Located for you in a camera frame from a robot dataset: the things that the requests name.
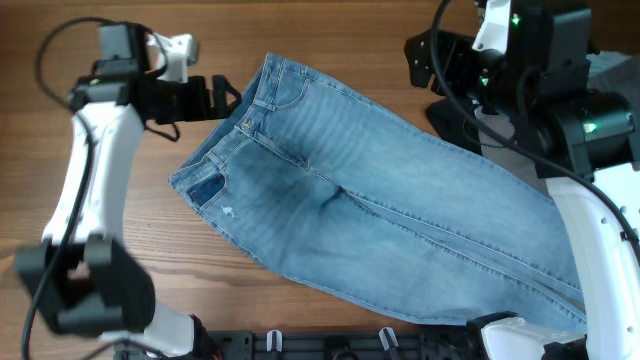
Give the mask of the light blue denim jeans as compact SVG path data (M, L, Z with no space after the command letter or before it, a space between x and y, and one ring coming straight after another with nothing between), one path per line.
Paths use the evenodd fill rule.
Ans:
M549 197L307 65L268 54L170 184L260 265L373 312L586 328Z

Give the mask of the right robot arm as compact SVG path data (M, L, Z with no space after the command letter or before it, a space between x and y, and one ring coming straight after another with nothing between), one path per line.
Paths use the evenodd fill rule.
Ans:
M404 47L414 86L508 116L504 146L534 161L569 235L587 315L570 334L504 312L473 320L474 359L639 355L639 120L587 86L594 48L582 1L481 1L475 37L433 23Z

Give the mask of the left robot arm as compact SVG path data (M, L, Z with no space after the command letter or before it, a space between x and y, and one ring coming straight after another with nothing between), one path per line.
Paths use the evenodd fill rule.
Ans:
M101 56L62 108L73 145L63 189L39 245L17 251L17 274L31 296L21 354L33 323L54 334L137 348L155 359L218 359L201 321L160 304L149 274L123 244L123 213L142 137L182 122L228 117L241 103L228 80L192 76L199 56L189 34L162 36L132 22L99 19Z

